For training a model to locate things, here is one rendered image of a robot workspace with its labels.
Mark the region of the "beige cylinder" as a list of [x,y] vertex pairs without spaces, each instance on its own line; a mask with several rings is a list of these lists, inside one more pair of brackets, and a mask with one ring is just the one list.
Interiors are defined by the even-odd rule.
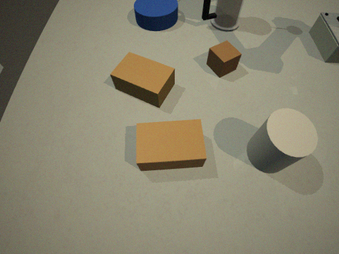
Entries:
[[272,174],[312,153],[317,142],[317,130],[309,118],[283,108],[272,112],[251,137],[247,157],[256,169]]

